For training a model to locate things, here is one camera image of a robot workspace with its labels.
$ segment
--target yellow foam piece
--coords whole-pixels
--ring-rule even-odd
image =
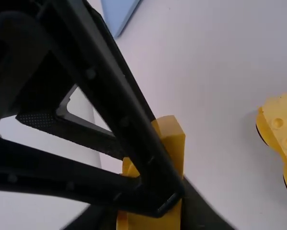
[[[164,116],[152,122],[179,175],[184,174],[185,133],[174,116]],[[137,177],[139,172],[129,158],[123,159],[122,174]],[[179,230],[181,226],[180,200],[161,218],[150,218],[123,211],[118,212],[117,230]]]
[[[262,107],[264,118],[287,158],[287,93],[269,99]]]

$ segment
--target black plastic frame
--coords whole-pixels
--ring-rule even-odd
[[[0,138],[0,190],[161,217],[183,197],[184,185],[101,16],[81,0],[20,2],[23,10],[21,4],[0,8],[0,42],[6,45],[0,119],[17,115],[44,132],[118,159],[128,156],[140,176],[124,177]],[[75,84],[112,132],[68,113]]]

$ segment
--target black rivet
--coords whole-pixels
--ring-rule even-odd
[[[66,185],[66,190],[72,191],[74,190],[74,187],[75,187],[74,182],[68,182]]]
[[[119,122],[121,127],[127,127],[129,126],[129,118],[128,116],[123,117]]]
[[[93,80],[96,77],[96,72],[94,67],[91,67],[90,69],[86,70],[86,77],[88,80]]]
[[[8,175],[8,182],[9,183],[16,183],[18,181],[18,177],[14,174],[9,174]]]

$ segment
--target light blue paper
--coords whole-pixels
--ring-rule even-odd
[[[114,38],[118,37],[140,0],[101,0],[105,22]]]

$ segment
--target yellow plastic piece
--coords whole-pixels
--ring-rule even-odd
[[[179,175],[184,174],[185,133],[174,116],[164,116],[152,122]],[[123,159],[122,174],[137,177],[139,172],[129,158]],[[150,218],[123,211],[118,212],[117,230],[179,230],[181,225],[180,200],[162,218]]]

